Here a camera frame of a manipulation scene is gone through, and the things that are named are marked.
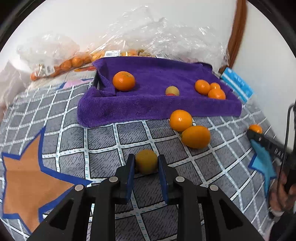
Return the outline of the right hand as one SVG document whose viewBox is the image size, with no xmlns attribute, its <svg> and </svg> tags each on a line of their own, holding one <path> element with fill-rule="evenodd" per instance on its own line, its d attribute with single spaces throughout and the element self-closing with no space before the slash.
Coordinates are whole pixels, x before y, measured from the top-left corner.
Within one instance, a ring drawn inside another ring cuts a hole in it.
<svg viewBox="0 0 296 241">
<path fill-rule="evenodd" d="M 286 182 L 287 177 L 282 174 L 281 179 L 277 179 L 270 188 L 269 206 L 276 214 L 291 211 L 295 204 L 295 184 L 290 187 L 287 193 L 284 189 Z"/>
</svg>

